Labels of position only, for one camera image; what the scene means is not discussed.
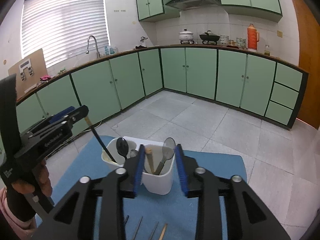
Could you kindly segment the pink sleeved left forearm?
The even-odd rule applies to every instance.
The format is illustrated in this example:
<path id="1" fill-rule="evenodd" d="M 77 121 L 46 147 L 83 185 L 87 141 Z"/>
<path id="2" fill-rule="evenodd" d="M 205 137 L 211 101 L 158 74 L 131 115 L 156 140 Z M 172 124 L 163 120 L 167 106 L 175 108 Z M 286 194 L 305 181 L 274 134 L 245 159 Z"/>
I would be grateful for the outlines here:
<path id="1" fill-rule="evenodd" d="M 7 189 L 1 189 L 1 239 L 31 239 L 36 230 L 35 217 L 23 222 L 14 216 L 7 202 Z"/>

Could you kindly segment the person's left hand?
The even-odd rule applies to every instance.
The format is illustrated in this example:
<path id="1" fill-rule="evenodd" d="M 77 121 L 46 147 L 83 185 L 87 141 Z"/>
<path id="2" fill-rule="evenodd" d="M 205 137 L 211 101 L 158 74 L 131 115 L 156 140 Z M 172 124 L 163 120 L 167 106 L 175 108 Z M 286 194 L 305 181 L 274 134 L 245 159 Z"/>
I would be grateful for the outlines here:
<path id="1" fill-rule="evenodd" d="M 49 179 L 49 171 L 46 166 L 47 162 L 45 159 L 41 161 L 33 170 L 34 176 L 36 178 L 37 184 L 41 188 L 42 193 L 46 197 L 50 197 L 52 195 L 52 185 Z M 33 184 L 29 184 L 23 180 L 17 180 L 11 184 L 13 189 L 21 194 L 29 194 L 35 191 L 35 187 Z"/>

